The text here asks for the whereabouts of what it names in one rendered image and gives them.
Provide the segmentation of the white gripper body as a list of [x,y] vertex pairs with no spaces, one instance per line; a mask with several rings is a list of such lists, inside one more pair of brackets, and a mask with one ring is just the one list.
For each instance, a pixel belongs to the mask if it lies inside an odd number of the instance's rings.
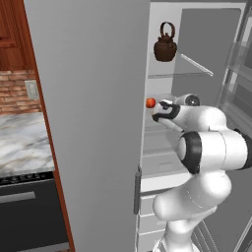
[[179,133],[183,133],[184,130],[177,126],[176,124],[174,124],[172,121],[168,120],[168,119],[165,119],[165,118],[160,118],[158,120],[158,122],[162,125],[164,125],[166,128],[170,129],[170,130],[173,130],[173,131],[176,131],[176,132],[179,132]]

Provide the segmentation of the glass fridge shelf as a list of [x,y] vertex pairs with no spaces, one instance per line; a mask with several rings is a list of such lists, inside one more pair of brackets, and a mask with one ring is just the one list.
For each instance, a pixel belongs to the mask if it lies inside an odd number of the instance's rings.
[[152,53],[150,54],[149,79],[203,75],[212,77],[214,73],[184,54],[177,53],[170,62],[157,61],[155,56]]

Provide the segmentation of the flat grey fridge door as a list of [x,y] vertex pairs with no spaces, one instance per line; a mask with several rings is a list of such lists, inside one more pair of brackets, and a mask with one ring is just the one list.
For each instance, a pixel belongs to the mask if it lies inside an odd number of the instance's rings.
[[149,0],[25,0],[76,252],[134,252]]

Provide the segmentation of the fridge door with shelves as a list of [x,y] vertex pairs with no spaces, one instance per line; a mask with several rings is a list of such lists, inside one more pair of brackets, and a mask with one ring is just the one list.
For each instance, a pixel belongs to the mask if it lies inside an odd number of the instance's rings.
[[252,135],[252,0],[246,4],[225,68],[217,107],[226,114],[230,127]]

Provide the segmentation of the grey fridge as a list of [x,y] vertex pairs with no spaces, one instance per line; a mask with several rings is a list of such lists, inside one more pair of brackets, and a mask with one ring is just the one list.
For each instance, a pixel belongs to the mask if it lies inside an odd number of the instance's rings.
[[[166,222],[159,220],[154,213],[155,196],[184,184],[191,177],[176,154],[181,134],[155,122],[152,111],[146,108],[146,99],[171,99],[192,94],[199,98],[201,104],[218,108],[217,99],[226,73],[228,51],[237,38],[246,9],[245,3],[240,0],[149,1],[146,80],[138,163],[142,168],[142,180],[140,209],[135,215],[134,252],[153,252],[165,232]],[[184,54],[211,70],[214,73],[212,77],[148,78],[150,54],[154,54],[154,44],[158,41],[163,22],[175,26],[173,41],[177,44],[176,54]],[[247,135],[238,128],[230,127],[228,120],[227,127]],[[226,175],[231,182],[230,194],[213,214],[198,223],[191,235],[191,241],[199,252],[233,252],[235,234],[247,222],[246,208],[233,206],[231,198],[237,191],[249,188],[252,167],[229,170]]]

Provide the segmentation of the dark brown kettle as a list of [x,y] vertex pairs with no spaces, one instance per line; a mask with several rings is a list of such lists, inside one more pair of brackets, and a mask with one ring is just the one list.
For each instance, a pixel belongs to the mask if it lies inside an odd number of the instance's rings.
[[[164,26],[169,25],[171,34],[164,31]],[[154,55],[159,62],[171,62],[177,52],[177,44],[173,41],[175,37],[175,26],[170,22],[163,22],[160,25],[160,36],[154,44]]]

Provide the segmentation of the brown wooden side panel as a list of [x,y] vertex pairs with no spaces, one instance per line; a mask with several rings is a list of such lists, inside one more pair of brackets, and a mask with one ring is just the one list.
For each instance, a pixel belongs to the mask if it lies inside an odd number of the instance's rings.
[[42,86],[41,86],[39,72],[38,72],[38,68],[37,68],[37,63],[36,63],[36,58],[35,58],[35,53],[34,53],[34,48],[33,48],[33,43],[32,43],[32,34],[31,34],[31,29],[30,29],[30,24],[29,24],[29,19],[28,19],[28,13],[26,10],[25,0],[21,0],[21,3],[23,6],[23,9],[24,9],[24,19],[25,19],[25,23],[26,23],[25,24],[26,38],[29,41],[28,42],[28,44],[29,44],[28,48],[29,48],[29,52],[30,52],[29,55],[30,55],[30,59],[31,59],[31,65],[34,70],[35,80],[36,80],[38,93],[39,93],[39,100],[40,100],[42,113],[43,113],[43,117],[44,117],[46,132],[47,132],[47,136],[48,136],[48,140],[49,140],[49,146],[50,146],[50,150],[51,150],[52,157],[53,157],[53,164],[54,164],[53,176],[54,176],[55,185],[56,185],[56,189],[57,189],[57,193],[58,193],[58,197],[59,197],[59,203],[60,203],[60,207],[61,207],[61,211],[62,211],[62,215],[63,215],[63,220],[64,220],[64,224],[65,224],[66,232],[67,232],[67,236],[68,236],[69,247],[70,247],[69,250],[70,250],[70,252],[76,252],[73,234],[72,234],[71,225],[70,225],[69,216],[68,216],[68,211],[67,211],[67,206],[66,206],[66,202],[65,202],[63,187],[62,187],[62,183],[61,183],[61,178],[60,178],[60,173],[59,173],[59,168],[58,168],[58,163],[57,163],[57,157],[55,154],[55,149],[54,149],[53,140],[52,140],[52,136],[51,136],[51,130],[50,130],[50,125],[49,125],[48,116],[47,116],[47,110],[45,107]]

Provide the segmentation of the black dishwasher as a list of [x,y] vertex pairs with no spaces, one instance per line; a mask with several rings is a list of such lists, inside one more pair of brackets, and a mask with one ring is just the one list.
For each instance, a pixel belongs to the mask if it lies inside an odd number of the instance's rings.
[[0,252],[57,252],[69,241],[52,171],[0,178],[0,196],[35,199],[0,204]]

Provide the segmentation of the white wall socket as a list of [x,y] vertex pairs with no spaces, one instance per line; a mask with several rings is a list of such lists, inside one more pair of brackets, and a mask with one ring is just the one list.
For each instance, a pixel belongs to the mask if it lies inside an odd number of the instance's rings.
[[28,97],[31,100],[39,100],[39,92],[36,84],[36,80],[27,80],[25,81],[26,90]]

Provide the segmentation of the wooden wall cupboard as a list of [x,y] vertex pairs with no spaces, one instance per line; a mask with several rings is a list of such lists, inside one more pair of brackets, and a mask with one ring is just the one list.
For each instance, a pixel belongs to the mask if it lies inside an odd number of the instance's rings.
[[0,71],[33,70],[24,0],[0,0]]

